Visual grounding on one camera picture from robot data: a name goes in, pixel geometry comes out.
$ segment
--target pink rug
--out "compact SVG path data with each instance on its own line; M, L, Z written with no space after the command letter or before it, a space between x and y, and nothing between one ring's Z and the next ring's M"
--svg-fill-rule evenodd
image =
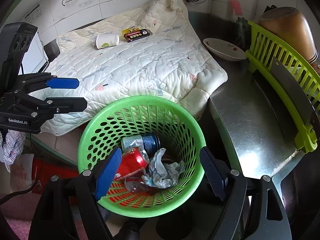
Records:
M17 220L17 219L9 219L9 218L6 218L6 220L9 226L17 235L17 237L20 238L20 240L28 240L31 221L23 221L23 220ZM76 225L79 239L88 240L87 234L85 233L84 226L82 224L82 220L76 219L75 225Z
M9 226L21 240L28 240L31 221L6 219Z

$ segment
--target yellow package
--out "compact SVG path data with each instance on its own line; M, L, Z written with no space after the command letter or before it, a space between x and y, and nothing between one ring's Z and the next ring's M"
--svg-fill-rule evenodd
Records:
M128 29L122 30L122 36L124 36L126 33L131 33L131 32L135 32L140 30L139 28L135 27L135 26L131 26Z

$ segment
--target green dish rack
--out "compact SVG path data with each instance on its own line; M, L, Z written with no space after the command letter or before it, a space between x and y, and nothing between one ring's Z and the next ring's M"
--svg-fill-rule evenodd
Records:
M303 122L290 97L276 78L270 73L270 68L273 58L276 57L298 82L317 114L320 110L319 75L312 66L285 41L252 21L248 21L248 24L251 25L252 29L251 46L250 49L246 51L246 55L250 60L249 70L253 73L258 69L287 107L298 129L298 133L294 139L297 149L302 149L305 153L314 151L317 148L317 136L312 124L305 124Z

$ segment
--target gray cloth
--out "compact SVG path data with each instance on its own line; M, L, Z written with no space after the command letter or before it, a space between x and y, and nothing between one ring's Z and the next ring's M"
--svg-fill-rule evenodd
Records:
M143 182L148 186L158 188L176 186L179 174L185 171L184 161L180 161L179 164L163 164L161 158L165 151L164 148L161 148L155 153L149 164L149 173L141 176Z
M25 138L26 134L24 132L8 130L5 143L3 143L3 137L0 133L0 146L2 145L5 164L12 165L16 157L22 153Z

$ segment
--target brown pot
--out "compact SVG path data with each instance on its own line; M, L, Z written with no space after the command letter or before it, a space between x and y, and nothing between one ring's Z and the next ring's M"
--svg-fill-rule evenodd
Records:
M305 16L296 8L279 7L265 12L259 25L293 47L309 63L318 58L318 51Z

